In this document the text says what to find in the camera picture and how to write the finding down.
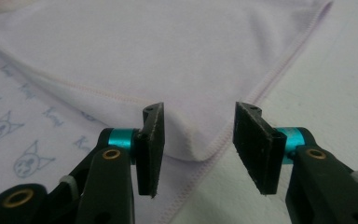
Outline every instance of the teal metal spacer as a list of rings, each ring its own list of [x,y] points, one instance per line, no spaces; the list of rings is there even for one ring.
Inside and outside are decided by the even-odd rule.
[[[131,156],[131,163],[135,164],[135,158],[132,151],[132,136],[134,129],[114,129],[109,135],[109,146],[124,148]]]
[[[293,164],[289,155],[293,158],[293,155],[296,154],[296,148],[305,145],[304,137],[298,128],[276,128],[276,130],[287,136],[282,164]]]

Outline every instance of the white cloth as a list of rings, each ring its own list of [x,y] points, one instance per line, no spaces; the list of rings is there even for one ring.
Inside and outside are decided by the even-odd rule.
[[[52,190],[102,127],[142,127],[143,107],[164,102],[158,196],[135,203],[137,223],[169,222],[230,143],[235,101],[262,97],[329,5],[41,0],[1,13],[0,192]]]
[[[166,152],[203,161],[234,104],[292,61],[328,0],[41,0],[0,14],[0,50],[26,76],[112,127],[164,102]]]
[[[142,117],[142,110],[137,111]],[[132,128],[142,128],[142,119]],[[41,90],[0,57],[0,193],[25,183],[52,191],[95,147],[107,126]],[[158,195],[138,196],[132,166],[136,223],[168,223],[221,150],[203,162],[165,156]]]

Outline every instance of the white table surface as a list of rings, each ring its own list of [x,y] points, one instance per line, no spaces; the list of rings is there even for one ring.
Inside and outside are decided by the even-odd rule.
[[[274,127],[306,127],[319,146],[358,170],[358,0],[336,0],[299,58],[262,100]],[[290,223],[285,193],[262,196],[231,145],[172,220],[182,223]]]

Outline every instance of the fabric fold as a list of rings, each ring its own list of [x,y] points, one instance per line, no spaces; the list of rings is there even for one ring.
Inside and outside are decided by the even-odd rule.
[[[109,126],[164,102],[167,155],[203,161],[234,103],[269,88],[329,3],[41,0],[0,14],[0,51]]]

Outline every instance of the brass screw insert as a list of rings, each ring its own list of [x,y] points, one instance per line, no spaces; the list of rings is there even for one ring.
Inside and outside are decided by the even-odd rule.
[[[324,160],[326,159],[326,154],[318,149],[310,148],[307,150],[307,154],[311,156],[312,158],[318,159],[318,160]]]
[[[103,153],[103,158],[106,160],[114,160],[120,156],[120,151],[117,149],[109,149]]]
[[[20,189],[5,198],[3,206],[6,208],[18,207],[30,201],[33,196],[34,191],[32,189]]]

